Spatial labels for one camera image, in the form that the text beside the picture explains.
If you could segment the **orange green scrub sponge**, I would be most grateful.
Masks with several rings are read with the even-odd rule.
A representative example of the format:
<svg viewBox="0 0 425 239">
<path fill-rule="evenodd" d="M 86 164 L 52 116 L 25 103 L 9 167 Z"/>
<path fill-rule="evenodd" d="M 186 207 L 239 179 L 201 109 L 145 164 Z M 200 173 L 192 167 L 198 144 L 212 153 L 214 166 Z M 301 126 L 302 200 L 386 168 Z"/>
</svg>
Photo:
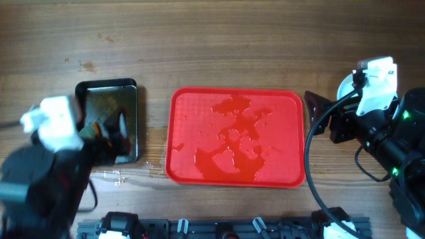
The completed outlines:
<svg viewBox="0 0 425 239">
<path fill-rule="evenodd" d="M 84 139 L 95 139 L 96 137 L 101 137 L 102 132 L 100 130 L 100 126 L 97 123 L 92 123 L 83 127 L 79 131 L 79 136 Z"/>
</svg>

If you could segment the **light blue plate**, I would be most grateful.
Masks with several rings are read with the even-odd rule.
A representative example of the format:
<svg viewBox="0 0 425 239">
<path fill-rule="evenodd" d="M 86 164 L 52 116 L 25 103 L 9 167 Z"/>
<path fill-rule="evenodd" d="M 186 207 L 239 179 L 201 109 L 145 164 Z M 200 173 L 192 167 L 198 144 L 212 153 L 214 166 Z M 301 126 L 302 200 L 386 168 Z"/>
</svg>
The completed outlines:
<svg viewBox="0 0 425 239">
<path fill-rule="evenodd" d="M 353 87 L 353 75 L 350 74 L 345 77 L 338 87 L 336 99 L 340 100 L 342 97 L 346 96 L 348 93 L 354 90 Z"/>
</svg>

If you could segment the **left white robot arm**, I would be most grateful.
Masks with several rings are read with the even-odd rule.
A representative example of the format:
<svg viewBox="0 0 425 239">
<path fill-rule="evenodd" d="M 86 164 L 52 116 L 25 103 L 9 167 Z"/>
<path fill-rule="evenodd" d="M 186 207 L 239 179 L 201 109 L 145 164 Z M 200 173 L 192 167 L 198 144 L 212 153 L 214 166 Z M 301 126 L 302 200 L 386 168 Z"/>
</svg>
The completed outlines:
<svg viewBox="0 0 425 239">
<path fill-rule="evenodd" d="M 93 167 L 113 165 L 131 151 L 126 113 L 121 110 L 102 124 L 90 125 L 94 135 L 80 150 L 53 153 L 36 136 L 1 166 L 2 238 L 69 238 L 70 227 Z"/>
</svg>

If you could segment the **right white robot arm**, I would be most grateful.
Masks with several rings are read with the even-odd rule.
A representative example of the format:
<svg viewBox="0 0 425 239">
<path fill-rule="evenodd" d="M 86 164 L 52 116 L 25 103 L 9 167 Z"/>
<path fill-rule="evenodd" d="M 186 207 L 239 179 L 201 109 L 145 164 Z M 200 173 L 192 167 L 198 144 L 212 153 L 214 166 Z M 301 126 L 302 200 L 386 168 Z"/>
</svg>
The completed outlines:
<svg viewBox="0 0 425 239">
<path fill-rule="evenodd" d="M 360 97 L 338 105 L 306 91 L 314 134 L 329 128 L 333 143 L 356 139 L 387 172 L 389 195 L 401 223 L 411 235 L 424 237 L 424 89 L 394 97 L 382 110 L 356 114 Z"/>
</svg>

